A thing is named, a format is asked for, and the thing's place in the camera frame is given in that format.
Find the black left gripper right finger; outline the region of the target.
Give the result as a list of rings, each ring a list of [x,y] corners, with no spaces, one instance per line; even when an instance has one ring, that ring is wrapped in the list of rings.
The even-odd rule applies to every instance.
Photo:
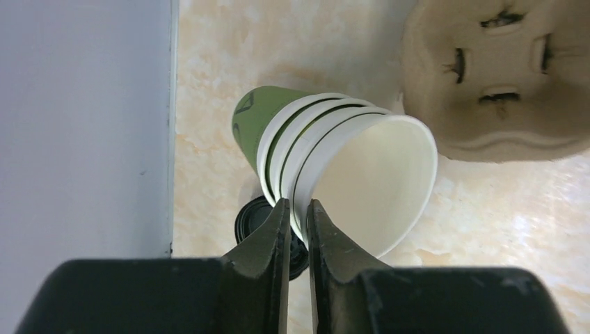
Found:
[[[392,267],[307,212],[315,333],[567,333],[544,284],[516,267]]]

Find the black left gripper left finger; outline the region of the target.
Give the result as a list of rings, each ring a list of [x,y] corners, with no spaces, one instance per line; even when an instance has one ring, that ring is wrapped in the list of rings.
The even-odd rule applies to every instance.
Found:
[[[285,333],[290,203],[221,257],[69,260],[18,333]]]

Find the stack of green paper cups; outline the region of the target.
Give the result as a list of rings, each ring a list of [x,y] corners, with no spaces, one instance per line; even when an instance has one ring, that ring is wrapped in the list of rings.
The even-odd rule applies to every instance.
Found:
[[[431,196],[436,142],[423,122],[401,110],[342,93],[262,86],[237,102],[231,125],[266,200],[290,202],[292,230],[305,245],[312,200],[357,245],[382,257],[409,233]]]

